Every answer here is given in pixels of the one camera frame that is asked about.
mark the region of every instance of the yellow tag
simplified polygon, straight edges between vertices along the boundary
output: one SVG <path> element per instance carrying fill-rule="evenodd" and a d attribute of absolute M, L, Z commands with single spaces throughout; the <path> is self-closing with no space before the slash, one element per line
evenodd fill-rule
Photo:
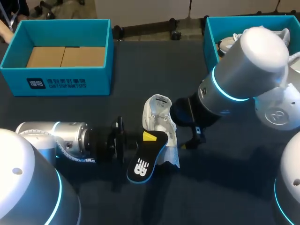
<path fill-rule="evenodd" d="M 144 131 L 144 133 L 142 134 L 142 140 L 143 141 L 150 141 L 150 142 L 155 142 L 157 139 L 157 137 L 147 133 L 146 131 Z"/>

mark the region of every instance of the dark gray tablecloth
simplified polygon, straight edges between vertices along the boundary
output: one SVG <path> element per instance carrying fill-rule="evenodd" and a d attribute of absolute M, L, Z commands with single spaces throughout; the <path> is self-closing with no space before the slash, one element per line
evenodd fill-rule
<path fill-rule="evenodd" d="M 5 49 L 0 46 L 2 54 Z M 126 130 L 140 131 L 150 96 L 159 93 L 172 101 L 188 96 L 206 74 L 202 42 L 115 43 L 109 97 L 13 97 L 1 76 L 0 127 L 15 130 L 31 120 L 109 127 L 122 115 Z M 249 101 L 208 128 L 207 143 L 198 150 L 179 150 L 179 171 L 161 166 L 146 184 L 130 184 L 126 166 L 64 159 L 57 166 L 79 192 L 85 225 L 273 225 L 274 179 L 282 151 L 296 133 L 262 125 Z M 190 135 L 178 127 L 179 143 Z"/>

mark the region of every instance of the black cable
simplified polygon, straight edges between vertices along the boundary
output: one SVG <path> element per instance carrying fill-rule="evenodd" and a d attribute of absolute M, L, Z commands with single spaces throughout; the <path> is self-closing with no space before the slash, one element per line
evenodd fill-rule
<path fill-rule="evenodd" d="M 278 0 L 278 3 L 277 3 L 276 8 L 275 8 L 275 10 L 274 10 L 274 12 L 276 12 L 276 13 L 278 12 L 277 8 L 278 8 L 278 6 L 279 6 L 279 4 L 280 4 L 280 1 L 281 1 L 281 0 Z"/>

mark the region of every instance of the person's hand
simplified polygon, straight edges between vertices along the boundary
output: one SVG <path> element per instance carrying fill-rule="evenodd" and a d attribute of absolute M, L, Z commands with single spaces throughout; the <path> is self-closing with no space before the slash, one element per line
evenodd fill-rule
<path fill-rule="evenodd" d="M 22 20 L 28 20 L 28 17 L 25 15 L 22 15 L 22 14 L 18 15 L 18 22 L 20 22 Z"/>
<path fill-rule="evenodd" d="M 14 33 L 0 20 L 0 36 L 7 44 L 10 44 Z"/>

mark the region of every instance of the teal box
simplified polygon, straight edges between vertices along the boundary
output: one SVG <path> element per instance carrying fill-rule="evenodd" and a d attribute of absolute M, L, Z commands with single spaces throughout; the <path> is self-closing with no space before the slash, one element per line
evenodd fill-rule
<path fill-rule="evenodd" d="M 288 28 L 291 35 L 289 53 L 300 52 L 300 24 L 293 15 L 208 17 L 204 33 L 204 57 L 208 71 L 219 62 L 216 44 L 220 40 L 259 26 L 274 31 Z"/>
<path fill-rule="evenodd" d="M 105 47 L 104 64 L 26 68 L 35 46 Z M 0 67 L 14 96 L 109 95 L 113 49 L 108 19 L 22 21 Z"/>

